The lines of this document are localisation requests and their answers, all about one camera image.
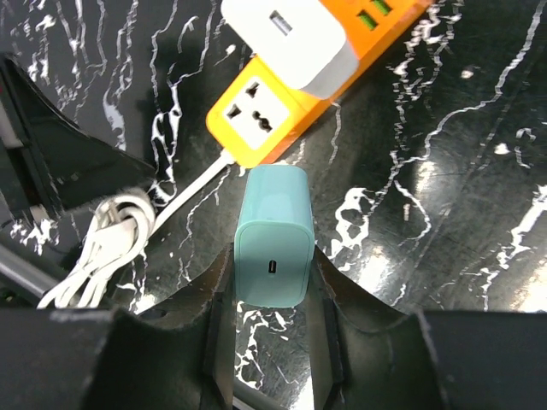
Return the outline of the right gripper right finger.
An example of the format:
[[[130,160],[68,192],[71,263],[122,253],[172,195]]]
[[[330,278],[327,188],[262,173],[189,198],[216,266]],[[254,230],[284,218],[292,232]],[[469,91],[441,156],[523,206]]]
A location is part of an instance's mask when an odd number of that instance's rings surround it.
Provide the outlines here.
[[[445,409],[416,315],[382,302],[316,249],[309,274],[316,409]]]

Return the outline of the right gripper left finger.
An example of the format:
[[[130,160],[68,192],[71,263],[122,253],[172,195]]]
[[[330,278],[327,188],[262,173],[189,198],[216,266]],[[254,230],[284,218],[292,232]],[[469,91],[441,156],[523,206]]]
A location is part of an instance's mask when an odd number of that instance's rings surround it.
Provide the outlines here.
[[[84,409],[230,409],[235,356],[233,247],[150,312],[117,313]]]

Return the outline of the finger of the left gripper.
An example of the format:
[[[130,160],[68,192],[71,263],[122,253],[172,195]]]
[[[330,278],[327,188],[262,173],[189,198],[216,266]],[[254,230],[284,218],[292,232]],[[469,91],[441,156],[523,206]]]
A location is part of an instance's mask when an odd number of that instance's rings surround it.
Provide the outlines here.
[[[58,219],[131,188],[154,168],[65,116],[11,53],[1,55],[1,198],[15,218]]]

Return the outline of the teal USB charger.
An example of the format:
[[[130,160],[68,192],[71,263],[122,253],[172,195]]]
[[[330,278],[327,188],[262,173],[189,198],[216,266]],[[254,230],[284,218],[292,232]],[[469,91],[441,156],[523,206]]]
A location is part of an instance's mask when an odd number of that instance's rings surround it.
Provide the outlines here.
[[[250,170],[234,235],[237,298],[259,308],[304,299],[315,250],[307,173],[291,165]]]

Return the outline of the orange power strip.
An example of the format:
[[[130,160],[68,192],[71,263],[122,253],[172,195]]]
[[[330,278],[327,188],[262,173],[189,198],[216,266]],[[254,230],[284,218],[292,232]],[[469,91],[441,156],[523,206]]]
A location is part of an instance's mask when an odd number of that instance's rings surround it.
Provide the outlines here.
[[[430,6],[428,1],[320,1],[342,23],[359,66],[332,97],[286,86],[254,55],[206,117],[242,167],[275,162]]]

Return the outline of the white USB charger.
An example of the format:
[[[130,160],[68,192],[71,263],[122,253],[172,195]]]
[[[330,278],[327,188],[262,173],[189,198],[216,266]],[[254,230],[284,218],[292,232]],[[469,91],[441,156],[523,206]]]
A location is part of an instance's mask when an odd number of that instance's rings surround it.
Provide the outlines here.
[[[228,25],[288,87],[332,97],[359,59],[334,14],[320,1],[224,0]]]

